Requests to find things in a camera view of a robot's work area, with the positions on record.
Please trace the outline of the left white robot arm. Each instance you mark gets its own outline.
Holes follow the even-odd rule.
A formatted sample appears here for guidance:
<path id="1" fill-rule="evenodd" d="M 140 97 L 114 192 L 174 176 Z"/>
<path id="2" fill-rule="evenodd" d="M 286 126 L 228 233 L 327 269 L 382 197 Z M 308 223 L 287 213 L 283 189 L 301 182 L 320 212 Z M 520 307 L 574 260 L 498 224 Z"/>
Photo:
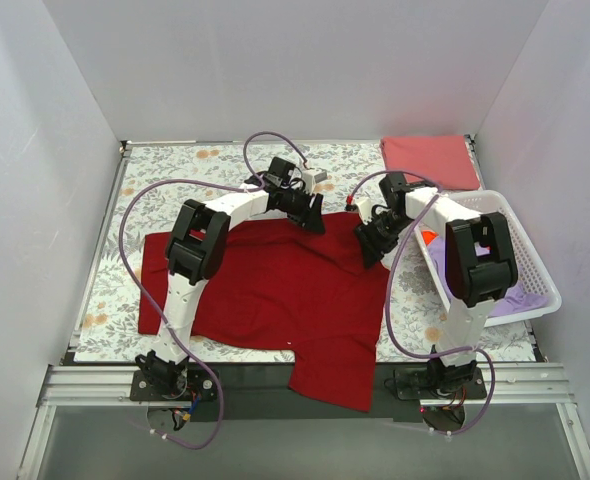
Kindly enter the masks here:
<path id="1" fill-rule="evenodd" d="M 296 169 L 295 164 L 275 157 L 255 183 L 247 181 L 215 200 L 187 200 L 181 206 L 165 250 L 164 317 L 151 351 L 136 357 L 146 382 L 163 398 L 181 398 L 189 388 L 185 349 L 200 297 L 223 263 L 229 231 L 276 210 L 308 232 L 325 232 L 323 196 L 314 189 L 327 179 L 327 173 L 305 168 L 294 177 Z"/>

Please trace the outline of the dark red t shirt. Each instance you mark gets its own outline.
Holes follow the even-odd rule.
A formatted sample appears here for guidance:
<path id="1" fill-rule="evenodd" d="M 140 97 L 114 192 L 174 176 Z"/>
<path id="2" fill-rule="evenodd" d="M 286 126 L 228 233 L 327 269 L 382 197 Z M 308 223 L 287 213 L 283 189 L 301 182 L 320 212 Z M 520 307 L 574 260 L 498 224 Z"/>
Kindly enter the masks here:
<path id="1" fill-rule="evenodd" d="M 192 333 L 258 350 L 291 350 L 289 386 L 367 412 L 389 271 L 363 266 L 350 213 L 324 217 L 326 232 L 286 219 L 252 220 L 228 236 L 221 268 L 201 295 Z"/>

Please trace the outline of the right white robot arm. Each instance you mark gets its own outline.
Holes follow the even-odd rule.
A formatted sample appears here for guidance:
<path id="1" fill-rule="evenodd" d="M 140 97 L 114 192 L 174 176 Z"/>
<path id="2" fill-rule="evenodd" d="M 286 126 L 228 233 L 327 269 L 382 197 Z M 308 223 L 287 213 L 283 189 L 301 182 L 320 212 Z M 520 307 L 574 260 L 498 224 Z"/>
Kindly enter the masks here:
<path id="1" fill-rule="evenodd" d="M 446 193 L 437 181 L 416 175 L 413 182 L 404 170 L 375 172 L 385 200 L 383 211 L 352 189 L 345 201 L 356 212 L 360 224 L 355 235 L 365 267 L 393 256 L 386 284 L 384 323 L 388 337 L 403 355 L 415 360 L 438 360 L 427 373 L 429 389 L 439 397 L 450 397 L 464 384 L 460 368 L 474 363 L 485 353 L 480 347 L 482 331 L 495 304 L 518 280 L 510 229 L 500 212 L 480 213 L 466 208 Z M 424 224 L 445 242 L 445 278 L 453 296 L 447 325 L 428 353 L 406 349 L 396 338 L 391 300 L 397 267 L 415 229 Z"/>

